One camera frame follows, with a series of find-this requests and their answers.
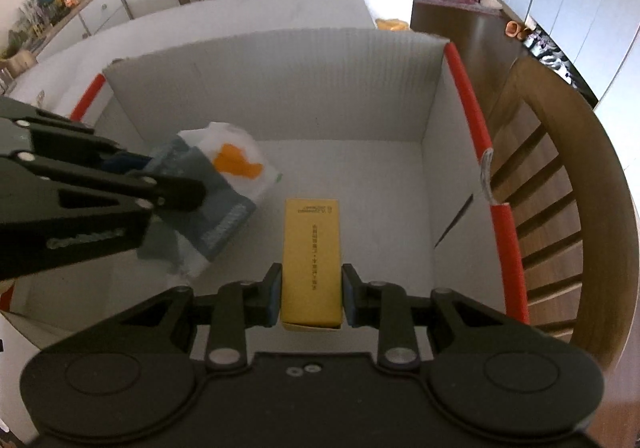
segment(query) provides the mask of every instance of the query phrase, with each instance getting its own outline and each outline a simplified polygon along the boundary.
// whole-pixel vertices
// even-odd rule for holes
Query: wooden floor
[[[445,36],[456,44],[486,117],[494,107],[511,64],[527,54],[521,43],[505,36],[507,21],[454,8],[414,5],[412,29]],[[536,309],[532,320],[540,323],[556,318],[545,317],[544,312]],[[633,448],[640,432],[638,318],[618,367],[606,377],[605,398],[591,423],[590,434],[605,448]]]

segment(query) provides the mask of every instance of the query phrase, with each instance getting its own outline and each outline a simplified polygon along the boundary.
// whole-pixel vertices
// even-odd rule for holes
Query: snack package
[[[207,268],[279,179],[254,139],[226,123],[180,132],[144,171],[197,179],[207,190],[196,211],[158,209],[138,249],[139,258],[165,259],[187,280]]]

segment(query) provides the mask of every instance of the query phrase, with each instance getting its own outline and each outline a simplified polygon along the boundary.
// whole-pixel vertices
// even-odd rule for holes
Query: white cardboard box
[[[194,282],[196,293],[261,279],[282,260],[286,198],[328,198],[340,203],[342,261],[364,281],[397,283],[419,296],[450,287],[525,319],[513,219],[485,196],[491,142],[446,40],[366,29],[271,31],[124,60],[104,75],[100,108],[85,114],[97,134],[146,153],[180,130],[225,121],[252,134],[284,174]],[[123,253],[18,280],[12,311],[75,331],[166,284],[160,262]],[[424,331],[418,336],[428,356]],[[376,339],[368,327],[247,331],[250,352],[375,352]],[[5,415],[16,400],[2,393],[0,417],[20,436],[11,423],[28,417]]]

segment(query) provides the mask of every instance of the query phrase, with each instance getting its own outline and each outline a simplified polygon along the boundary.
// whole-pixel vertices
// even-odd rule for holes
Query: yellow box
[[[281,319],[289,330],[342,323],[338,201],[287,199]]]

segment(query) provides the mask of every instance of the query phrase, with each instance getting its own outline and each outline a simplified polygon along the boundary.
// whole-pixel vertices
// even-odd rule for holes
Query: table top
[[[375,28],[364,0],[205,0],[153,13],[96,34],[18,78],[12,97],[68,116],[113,60],[255,31]]]

